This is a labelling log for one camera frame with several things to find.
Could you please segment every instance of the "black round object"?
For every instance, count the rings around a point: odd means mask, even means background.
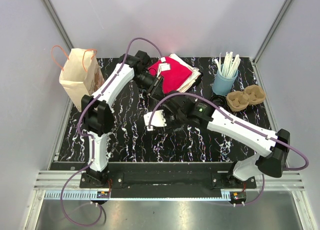
[[[217,106],[221,106],[222,108],[227,106],[227,100],[224,96],[214,95],[211,97],[210,101]]]

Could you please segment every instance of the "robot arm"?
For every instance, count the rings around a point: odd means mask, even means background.
[[[146,70],[149,65],[150,57],[141,51],[135,56],[127,56],[123,68],[119,71],[121,64],[117,64],[114,72],[108,77],[104,85],[101,86],[92,96],[84,96],[81,101],[82,110],[90,103],[93,98],[100,96],[99,99],[88,109],[84,115],[84,128],[94,135],[95,154],[94,161],[87,174],[96,180],[101,180],[106,171],[108,160],[106,158],[106,142],[108,132],[113,127],[114,117],[111,106],[123,89],[123,87],[132,79],[147,90],[148,94],[156,100],[165,97],[162,91],[163,78],[154,77]],[[230,180],[245,181],[248,178],[264,173],[272,177],[281,177],[288,149],[278,146],[273,141],[263,138],[251,131],[234,124],[234,121],[241,122],[258,131],[263,131],[268,138],[274,137],[289,143],[290,134],[281,130],[278,133],[262,129],[252,125],[242,119],[239,119],[229,112],[222,110],[233,118],[233,121],[225,117],[207,103],[197,101],[193,102],[185,96],[172,97],[163,104],[171,115],[165,115],[163,110],[156,111],[153,116],[151,128],[171,127],[175,125],[190,124],[197,127],[206,128],[211,131],[220,132],[233,139],[240,141],[253,150],[256,154],[246,160],[238,161],[229,171]],[[150,113],[145,114],[145,125],[148,126]],[[92,159],[92,146],[90,144],[90,157]]]

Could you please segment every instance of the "light blue container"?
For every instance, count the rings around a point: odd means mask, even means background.
[[[226,96],[230,92],[232,86],[234,85],[234,82],[237,76],[238,76],[238,69],[235,72],[235,76],[231,79],[223,77],[220,74],[220,72],[217,71],[213,85],[212,85],[212,91],[217,95]]]

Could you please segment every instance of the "brown cup carrier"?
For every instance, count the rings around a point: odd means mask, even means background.
[[[266,98],[266,93],[261,86],[252,85],[244,91],[233,91],[226,96],[226,102],[232,111],[242,111],[248,105],[257,105],[262,103]]]

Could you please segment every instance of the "shiny metal surface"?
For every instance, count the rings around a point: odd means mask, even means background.
[[[255,197],[254,193],[249,194],[250,198]],[[84,202],[66,200],[64,205],[71,212]],[[103,207],[105,223],[103,217],[90,229],[302,229],[289,192],[265,192],[256,204],[236,208],[195,201],[109,201]],[[97,208],[87,205],[70,216],[88,224],[98,214]],[[44,200],[36,229],[83,229],[62,218],[60,202]]]

